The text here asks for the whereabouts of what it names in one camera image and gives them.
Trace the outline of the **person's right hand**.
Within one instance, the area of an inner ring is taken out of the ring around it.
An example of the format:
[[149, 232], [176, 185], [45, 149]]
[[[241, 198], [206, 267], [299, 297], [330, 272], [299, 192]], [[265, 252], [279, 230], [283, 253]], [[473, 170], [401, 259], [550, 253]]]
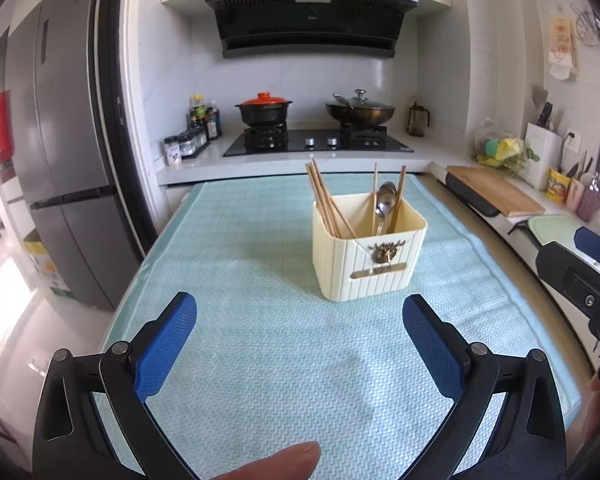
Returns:
[[600, 378], [595, 373], [590, 381], [592, 396], [588, 402], [583, 426], [583, 440], [592, 441], [600, 434]]

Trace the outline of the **person's left hand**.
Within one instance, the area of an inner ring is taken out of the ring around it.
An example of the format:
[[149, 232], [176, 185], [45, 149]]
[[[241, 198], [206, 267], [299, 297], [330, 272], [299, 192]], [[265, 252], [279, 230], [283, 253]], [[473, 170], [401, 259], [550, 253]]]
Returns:
[[321, 458], [316, 441], [303, 442], [220, 474], [216, 480], [306, 480], [311, 478]]

